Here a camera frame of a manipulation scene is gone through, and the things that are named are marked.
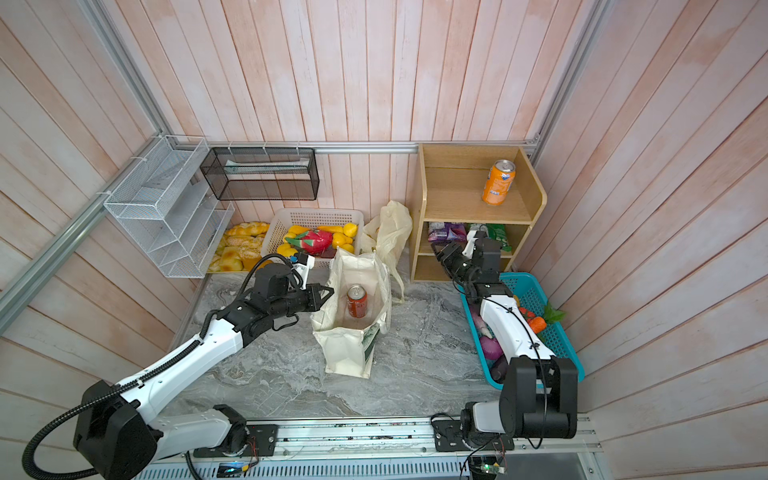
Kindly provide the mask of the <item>red cola can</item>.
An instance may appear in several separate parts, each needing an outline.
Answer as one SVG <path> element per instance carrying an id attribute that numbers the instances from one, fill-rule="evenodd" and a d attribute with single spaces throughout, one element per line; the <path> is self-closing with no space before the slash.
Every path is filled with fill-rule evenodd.
<path id="1" fill-rule="evenodd" d="M 355 319 L 362 319 L 366 316 L 367 309 L 367 291 L 360 284 L 351 285 L 347 291 L 347 310 L 349 315 Z"/>

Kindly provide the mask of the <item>cream canvas tote bag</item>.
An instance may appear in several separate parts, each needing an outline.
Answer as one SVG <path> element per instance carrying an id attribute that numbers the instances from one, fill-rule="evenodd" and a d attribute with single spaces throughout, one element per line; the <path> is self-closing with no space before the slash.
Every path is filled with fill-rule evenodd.
<path id="1" fill-rule="evenodd" d="M 376 342 L 391 324 L 388 269 L 373 253 L 353 255 L 340 249 L 326 285 L 334 294 L 310 316 L 325 371 L 368 379 Z"/>

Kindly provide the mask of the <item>purple snack packet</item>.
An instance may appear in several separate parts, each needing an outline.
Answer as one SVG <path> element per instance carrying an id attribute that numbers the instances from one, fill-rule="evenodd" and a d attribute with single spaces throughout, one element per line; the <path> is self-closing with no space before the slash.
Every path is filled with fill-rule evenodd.
<path id="1" fill-rule="evenodd" d="M 427 240 L 430 243 L 465 242 L 467 237 L 463 223 L 430 222 Z"/>

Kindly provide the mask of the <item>toy carrot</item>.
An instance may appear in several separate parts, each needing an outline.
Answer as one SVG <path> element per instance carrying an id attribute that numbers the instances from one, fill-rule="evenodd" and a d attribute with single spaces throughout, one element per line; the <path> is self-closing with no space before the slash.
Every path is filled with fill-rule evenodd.
<path id="1" fill-rule="evenodd" d="M 554 308 L 551 303 L 548 303 L 544 307 L 543 314 L 531 317 L 528 320 L 528 325 L 535 334 L 539 334 L 550 325 L 561 322 L 565 317 L 566 313 L 563 310 Z"/>

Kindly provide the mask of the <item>yellow plastic grocery bag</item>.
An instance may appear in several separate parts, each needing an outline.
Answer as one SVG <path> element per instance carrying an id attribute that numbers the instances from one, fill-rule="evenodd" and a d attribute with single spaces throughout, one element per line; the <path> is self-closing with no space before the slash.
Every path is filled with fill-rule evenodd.
<path id="1" fill-rule="evenodd" d="M 399 286 L 400 297 L 396 299 L 397 303 L 405 301 L 405 285 L 397 265 L 412 229 L 413 222 L 408 208 L 398 201 L 390 200 L 380 209 L 379 215 L 358 234 L 360 252 L 374 253 Z"/>

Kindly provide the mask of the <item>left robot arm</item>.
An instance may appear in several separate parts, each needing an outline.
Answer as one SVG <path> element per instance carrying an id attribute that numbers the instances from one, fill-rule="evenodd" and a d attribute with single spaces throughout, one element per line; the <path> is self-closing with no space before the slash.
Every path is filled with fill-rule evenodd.
<path id="1" fill-rule="evenodd" d="M 238 456 L 252 449 L 247 420 L 220 404 L 198 414 L 163 417 L 164 408 L 220 361 L 259 336 L 276 330 L 276 320 L 293 326 L 302 312 L 319 311 L 334 294 L 331 287 L 307 280 L 311 267 L 270 254 L 246 276 L 234 300 L 211 310 L 201 330 L 171 353 L 113 385 L 99 381 L 80 405 L 38 431 L 21 457 L 33 479 L 132 479 L 156 460 L 189 457 L 197 449 Z M 42 441 L 75 421 L 73 446 L 89 463 L 86 470 L 51 472 L 36 462 Z"/>

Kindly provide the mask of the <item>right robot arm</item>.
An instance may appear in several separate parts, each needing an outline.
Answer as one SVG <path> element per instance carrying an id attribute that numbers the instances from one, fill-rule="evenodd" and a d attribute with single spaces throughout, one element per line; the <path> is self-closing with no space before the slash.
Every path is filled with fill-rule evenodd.
<path id="1" fill-rule="evenodd" d="M 437 261 L 499 342 L 504 373 L 500 397 L 470 402 L 461 413 L 466 441 L 495 438 L 571 439 L 578 424 L 578 369 L 551 351 L 523 318 L 502 281 L 500 244 L 485 236 L 433 247 Z"/>

